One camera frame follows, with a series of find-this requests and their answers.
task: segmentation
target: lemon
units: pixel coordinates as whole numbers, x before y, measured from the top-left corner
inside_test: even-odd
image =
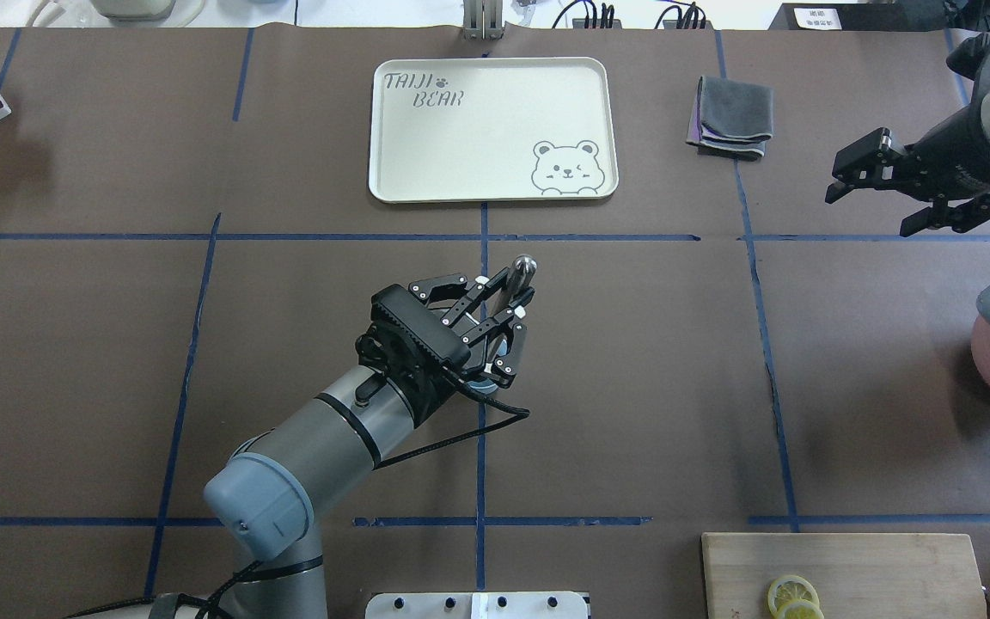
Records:
[[[820,609],[820,596],[816,595],[816,588],[808,580],[793,575],[793,573],[787,573],[781,579],[770,584],[770,589],[767,591],[767,606],[770,607],[770,615],[777,616],[779,609],[785,608],[789,603],[797,602],[797,600],[810,602],[817,610]],[[805,615],[797,615],[797,618],[802,618],[802,616]]]
[[[774,615],[774,619],[824,619],[824,614],[816,604],[806,599],[798,599],[778,608],[778,614]]]

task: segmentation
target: cartoon bear face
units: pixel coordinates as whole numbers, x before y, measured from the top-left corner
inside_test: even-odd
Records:
[[[598,187],[606,180],[598,166],[598,144],[583,140],[574,146],[554,146],[553,142],[538,142],[534,146],[537,168],[534,185],[542,196],[598,195]]]

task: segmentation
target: white tray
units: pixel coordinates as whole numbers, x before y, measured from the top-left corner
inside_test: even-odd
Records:
[[[378,199],[597,199],[616,188],[609,86],[598,60],[377,67],[369,189]]]

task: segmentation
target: wooden cutting board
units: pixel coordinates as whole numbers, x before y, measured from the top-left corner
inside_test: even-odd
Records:
[[[803,576],[826,619],[985,619],[969,536],[703,533],[710,619],[771,619],[767,588]]]

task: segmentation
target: folded cloth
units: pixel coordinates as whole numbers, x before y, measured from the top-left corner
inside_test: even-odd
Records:
[[[773,89],[702,76],[690,114],[687,144],[702,154],[747,161],[766,154],[773,137]]]

